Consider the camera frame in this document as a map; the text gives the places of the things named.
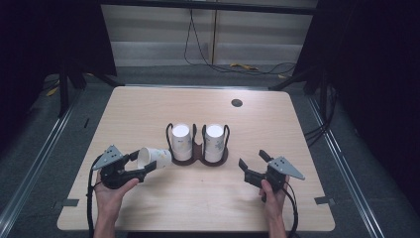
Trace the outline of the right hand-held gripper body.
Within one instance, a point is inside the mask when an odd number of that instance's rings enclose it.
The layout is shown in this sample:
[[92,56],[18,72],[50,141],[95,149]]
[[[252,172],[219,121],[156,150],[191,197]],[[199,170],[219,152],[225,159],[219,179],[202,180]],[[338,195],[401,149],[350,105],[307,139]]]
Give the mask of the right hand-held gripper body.
[[261,174],[248,169],[244,174],[244,181],[262,188],[262,180],[266,179],[274,192],[284,188],[287,176],[305,180],[305,176],[293,166],[285,157],[272,158],[272,161],[266,163],[266,172]]

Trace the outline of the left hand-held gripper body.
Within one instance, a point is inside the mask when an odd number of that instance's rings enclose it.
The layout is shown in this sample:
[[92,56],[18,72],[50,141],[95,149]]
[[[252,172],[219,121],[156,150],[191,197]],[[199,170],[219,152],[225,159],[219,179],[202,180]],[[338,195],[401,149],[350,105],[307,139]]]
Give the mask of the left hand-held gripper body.
[[93,163],[92,170],[100,171],[103,184],[111,189],[120,188],[130,179],[143,182],[146,173],[144,169],[127,171],[125,165],[130,154],[123,155],[115,145],[109,146]]

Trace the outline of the single printed paper cup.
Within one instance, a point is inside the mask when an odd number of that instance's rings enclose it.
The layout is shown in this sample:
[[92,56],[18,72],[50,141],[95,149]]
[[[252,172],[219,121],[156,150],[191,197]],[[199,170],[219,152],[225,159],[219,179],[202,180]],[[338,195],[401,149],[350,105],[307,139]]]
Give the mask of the single printed paper cup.
[[171,164],[172,156],[169,150],[143,147],[139,150],[138,168],[156,162],[157,169],[163,169]]

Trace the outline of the stack of white paper cups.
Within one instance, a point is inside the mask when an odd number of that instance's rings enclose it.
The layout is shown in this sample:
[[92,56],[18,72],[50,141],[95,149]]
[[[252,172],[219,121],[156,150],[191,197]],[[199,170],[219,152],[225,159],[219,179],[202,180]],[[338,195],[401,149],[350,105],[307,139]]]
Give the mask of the stack of white paper cups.
[[174,157],[179,161],[187,161],[192,157],[192,141],[189,126],[176,124],[171,130],[171,145]]
[[205,130],[205,160],[217,163],[224,151],[224,128],[219,124],[211,124]]

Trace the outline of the black wire cup holder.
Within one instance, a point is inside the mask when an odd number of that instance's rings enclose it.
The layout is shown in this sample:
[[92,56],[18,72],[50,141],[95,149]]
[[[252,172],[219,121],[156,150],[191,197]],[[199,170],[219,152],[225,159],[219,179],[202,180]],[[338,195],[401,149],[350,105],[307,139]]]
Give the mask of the black wire cup holder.
[[172,161],[178,165],[178,166],[189,166],[194,164],[196,161],[200,161],[203,165],[208,166],[208,167],[219,167],[221,165],[223,165],[228,157],[229,157],[229,150],[228,150],[228,142],[229,142],[229,137],[230,137],[230,128],[228,125],[224,125],[222,126],[224,128],[224,133],[225,133],[225,137],[224,137],[224,151],[223,151],[223,155],[222,158],[219,162],[217,163],[209,163],[205,160],[205,130],[209,125],[203,125],[202,129],[201,129],[201,136],[202,136],[202,143],[198,144],[196,142],[196,137],[198,135],[198,129],[197,126],[195,124],[192,125],[192,127],[189,127],[190,129],[190,135],[191,135],[191,141],[192,141],[192,157],[187,160],[187,161],[179,161],[174,157],[173,151],[172,151],[172,145],[171,145],[171,130],[173,128],[173,124],[169,123],[166,126],[165,129],[165,135],[166,135],[166,141],[168,144],[168,149],[171,153],[172,156]]

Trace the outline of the person's left hand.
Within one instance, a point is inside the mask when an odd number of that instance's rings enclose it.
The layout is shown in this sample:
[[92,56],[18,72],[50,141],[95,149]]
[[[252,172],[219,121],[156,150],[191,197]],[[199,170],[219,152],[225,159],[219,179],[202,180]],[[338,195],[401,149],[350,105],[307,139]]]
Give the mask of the person's left hand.
[[97,175],[96,184],[94,186],[98,215],[100,217],[111,217],[116,219],[119,216],[123,198],[127,192],[133,189],[139,180],[137,178],[130,179],[124,185],[117,189],[106,187],[100,175]]

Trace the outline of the person's right hand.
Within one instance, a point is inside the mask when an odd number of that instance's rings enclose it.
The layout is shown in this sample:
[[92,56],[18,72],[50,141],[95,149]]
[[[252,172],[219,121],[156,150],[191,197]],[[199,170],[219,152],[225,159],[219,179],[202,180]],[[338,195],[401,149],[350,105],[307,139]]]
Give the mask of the person's right hand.
[[283,190],[274,192],[270,183],[266,179],[263,179],[260,196],[265,198],[264,216],[266,220],[280,221],[282,219],[283,205],[286,199],[285,192]]

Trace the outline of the black metal stand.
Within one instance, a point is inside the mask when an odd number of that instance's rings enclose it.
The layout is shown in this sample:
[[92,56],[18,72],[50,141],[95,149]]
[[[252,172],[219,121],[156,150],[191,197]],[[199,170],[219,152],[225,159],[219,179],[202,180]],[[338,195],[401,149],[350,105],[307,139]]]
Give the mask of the black metal stand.
[[320,89],[320,112],[323,117],[326,117],[327,113],[327,79],[326,69],[323,66],[315,65],[310,66],[301,72],[295,73],[292,77],[286,81],[270,86],[270,91],[281,91],[287,86],[295,82],[305,81],[303,91],[306,95],[313,95],[317,89]]
[[117,82],[105,73],[89,68],[86,64],[65,60],[61,63],[58,73],[60,98],[59,118],[69,109],[68,83],[71,82],[75,89],[84,89],[87,85],[84,74],[92,74],[112,87],[124,86],[124,83]]

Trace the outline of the black curtain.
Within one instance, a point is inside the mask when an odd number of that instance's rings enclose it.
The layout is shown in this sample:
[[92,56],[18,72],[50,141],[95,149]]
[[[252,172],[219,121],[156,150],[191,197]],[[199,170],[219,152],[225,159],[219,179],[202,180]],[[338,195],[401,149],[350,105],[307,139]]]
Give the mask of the black curtain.
[[327,77],[420,215],[420,0],[318,0],[297,71]]
[[50,74],[116,73],[99,0],[0,0],[0,152],[21,130]]

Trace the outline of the black overhead beam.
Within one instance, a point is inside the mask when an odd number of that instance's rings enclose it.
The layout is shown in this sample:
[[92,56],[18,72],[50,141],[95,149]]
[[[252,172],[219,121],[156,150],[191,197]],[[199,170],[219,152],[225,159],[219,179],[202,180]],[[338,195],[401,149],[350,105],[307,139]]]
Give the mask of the black overhead beam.
[[240,3],[219,3],[197,0],[98,0],[100,4],[115,6],[160,7],[178,9],[220,10],[292,15],[316,15],[319,9],[308,7],[271,6]]

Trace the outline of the metal floor rail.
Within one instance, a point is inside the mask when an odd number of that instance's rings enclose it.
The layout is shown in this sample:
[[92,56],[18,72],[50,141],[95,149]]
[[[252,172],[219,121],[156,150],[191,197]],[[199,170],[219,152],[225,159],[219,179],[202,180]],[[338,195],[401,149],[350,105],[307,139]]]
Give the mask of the metal floor rail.
[[324,125],[325,120],[321,116],[318,102],[313,97],[309,97],[308,101],[317,123],[322,128],[322,136],[324,137],[331,151],[331,154],[333,155],[335,164],[341,173],[341,176],[359,212],[359,215],[363,220],[365,227],[367,228],[367,232],[370,238],[385,238],[384,233],[376,219],[376,216],[368,204],[368,201],[363,194],[356,180],[356,177],[353,174],[353,171],[351,170],[346,157],[335,138],[333,131],[331,129],[327,129]]
[[56,142],[59,140],[75,105],[79,101],[81,90],[77,90],[74,94],[73,101],[69,104],[68,108],[64,110],[63,114],[56,120],[52,127],[49,136],[46,138],[42,148],[38,152],[35,160],[32,162],[31,167],[26,173],[24,179],[18,186],[8,204],[0,214],[0,238],[5,238],[12,229],[19,213],[21,212],[30,192],[32,191],[35,183],[37,182],[45,164],[47,163]]

